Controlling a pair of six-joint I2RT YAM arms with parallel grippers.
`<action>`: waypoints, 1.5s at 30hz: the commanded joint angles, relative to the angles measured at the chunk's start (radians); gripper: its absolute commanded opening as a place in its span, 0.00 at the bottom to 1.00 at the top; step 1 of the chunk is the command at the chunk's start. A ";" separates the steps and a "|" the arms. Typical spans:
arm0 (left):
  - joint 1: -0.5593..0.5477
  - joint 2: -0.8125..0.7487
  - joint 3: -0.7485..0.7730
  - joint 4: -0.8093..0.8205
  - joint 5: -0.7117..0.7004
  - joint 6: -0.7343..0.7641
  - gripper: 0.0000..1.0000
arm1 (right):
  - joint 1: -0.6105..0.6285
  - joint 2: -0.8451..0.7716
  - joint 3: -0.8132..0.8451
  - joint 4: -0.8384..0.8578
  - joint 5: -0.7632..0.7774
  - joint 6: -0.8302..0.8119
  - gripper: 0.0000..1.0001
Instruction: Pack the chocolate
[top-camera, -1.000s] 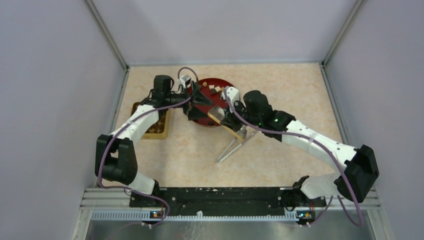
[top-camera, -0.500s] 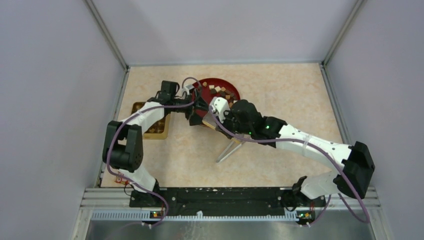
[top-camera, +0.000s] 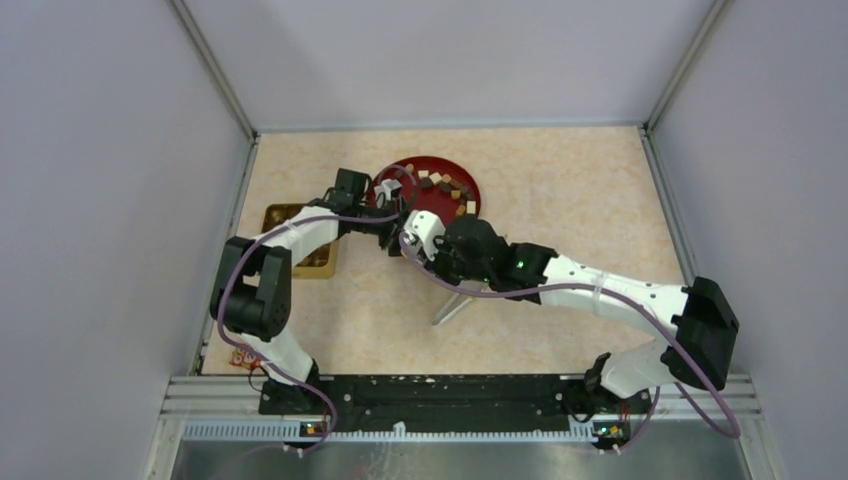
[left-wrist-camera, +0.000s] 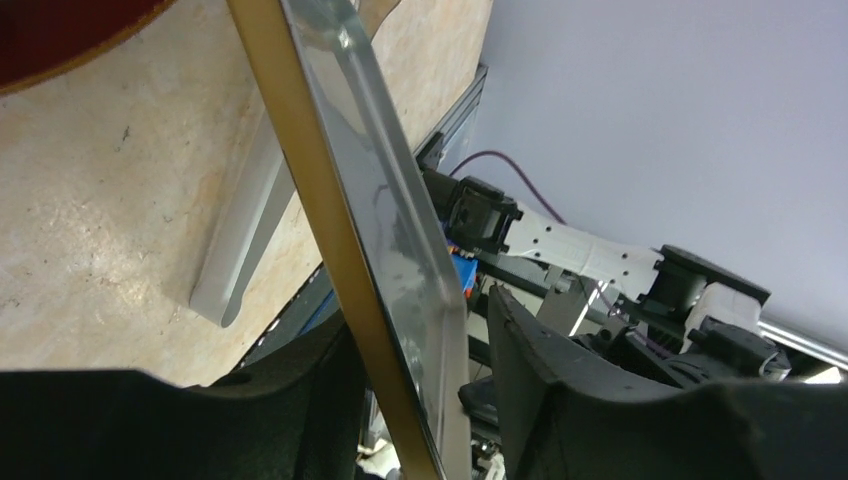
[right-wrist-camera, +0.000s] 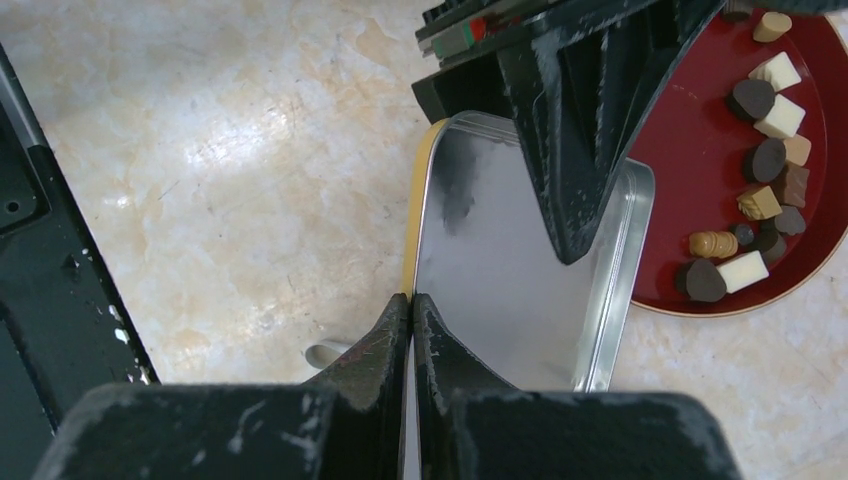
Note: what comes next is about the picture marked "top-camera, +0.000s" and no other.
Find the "red round tray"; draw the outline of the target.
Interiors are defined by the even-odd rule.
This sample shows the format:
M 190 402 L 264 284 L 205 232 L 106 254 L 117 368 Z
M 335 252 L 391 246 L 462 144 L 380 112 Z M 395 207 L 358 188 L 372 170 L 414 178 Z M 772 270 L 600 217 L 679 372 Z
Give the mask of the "red round tray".
M 398 168 L 389 167 L 380 179 L 398 179 L 403 185 L 402 198 L 411 202 L 412 210 L 428 210 L 437 214 L 445 227 L 457 218 L 457 207 L 466 206 L 469 200 L 477 205 L 477 213 L 470 215 L 482 213 L 481 190 L 473 176 L 459 164 L 437 156 L 413 156 L 395 161 L 394 165 Z M 433 185 L 429 176 L 419 179 L 420 170 L 428 170 L 429 176 L 434 172 L 440 173 L 441 182 Z

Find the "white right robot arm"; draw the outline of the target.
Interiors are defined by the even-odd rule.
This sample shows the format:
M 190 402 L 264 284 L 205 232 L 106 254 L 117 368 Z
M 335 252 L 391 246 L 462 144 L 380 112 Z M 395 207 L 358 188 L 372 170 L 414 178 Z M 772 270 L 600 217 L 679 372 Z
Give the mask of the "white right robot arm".
M 419 212 L 406 231 L 424 268 L 464 294 L 476 282 L 483 298 L 573 308 L 651 335 L 641 346 L 601 355 L 587 371 L 586 397 L 600 412 L 655 386 L 721 391 L 726 385 L 739 321 L 711 279 L 676 285 L 624 277 L 549 247 L 508 243 L 473 215 L 443 225 L 437 215 Z

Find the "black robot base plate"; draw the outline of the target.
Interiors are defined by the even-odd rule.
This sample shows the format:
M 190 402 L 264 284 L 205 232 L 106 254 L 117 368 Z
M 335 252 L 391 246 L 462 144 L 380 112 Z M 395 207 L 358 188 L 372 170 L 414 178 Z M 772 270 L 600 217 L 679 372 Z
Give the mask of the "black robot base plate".
M 334 421 L 336 431 L 388 431 L 401 422 L 412 433 L 565 432 L 603 415 L 645 414 L 641 391 L 620 399 L 588 390 L 580 376 L 314 375 L 301 387 L 266 381 L 262 415 L 312 415 Z

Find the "steel serving tongs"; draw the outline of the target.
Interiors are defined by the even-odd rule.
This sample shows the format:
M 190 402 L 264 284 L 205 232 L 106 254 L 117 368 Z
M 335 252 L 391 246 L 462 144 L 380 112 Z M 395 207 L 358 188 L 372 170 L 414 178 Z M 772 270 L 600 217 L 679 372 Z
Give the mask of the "steel serving tongs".
M 470 305 L 474 298 L 466 294 L 454 293 L 440 310 L 434 315 L 431 322 L 432 326 L 439 326 L 453 319 L 464 308 Z

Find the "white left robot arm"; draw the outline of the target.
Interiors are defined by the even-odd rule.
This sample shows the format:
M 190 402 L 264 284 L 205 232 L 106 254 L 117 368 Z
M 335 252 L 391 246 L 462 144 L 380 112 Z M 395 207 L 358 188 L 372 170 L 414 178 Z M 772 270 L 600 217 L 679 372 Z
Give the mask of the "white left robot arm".
M 297 413 L 314 410 L 326 397 L 311 379 L 315 360 L 287 324 L 292 311 L 293 270 L 316 250 L 350 232 L 374 235 L 393 249 L 418 199 L 384 172 L 370 176 L 341 168 L 335 183 L 291 219 L 252 238 L 234 236 L 222 251 L 209 312 L 219 338 L 261 362 L 283 387 L 283 401 Z

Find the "gold chocolate box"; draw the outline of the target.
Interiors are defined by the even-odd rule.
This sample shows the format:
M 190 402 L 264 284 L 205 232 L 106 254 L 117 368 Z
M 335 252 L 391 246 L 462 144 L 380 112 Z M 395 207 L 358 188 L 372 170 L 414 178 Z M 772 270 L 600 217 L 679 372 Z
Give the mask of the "gold chocolate box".
M 261 232 L 273 230 L 287 220 L 294 218 L 304 207 L 304 204 L 271 204 L 266 208 Z M 338 260 L 338 243 L 324 244 L 305 256 L 292 272 L 294 279 L 326 280 L 336 273 Z

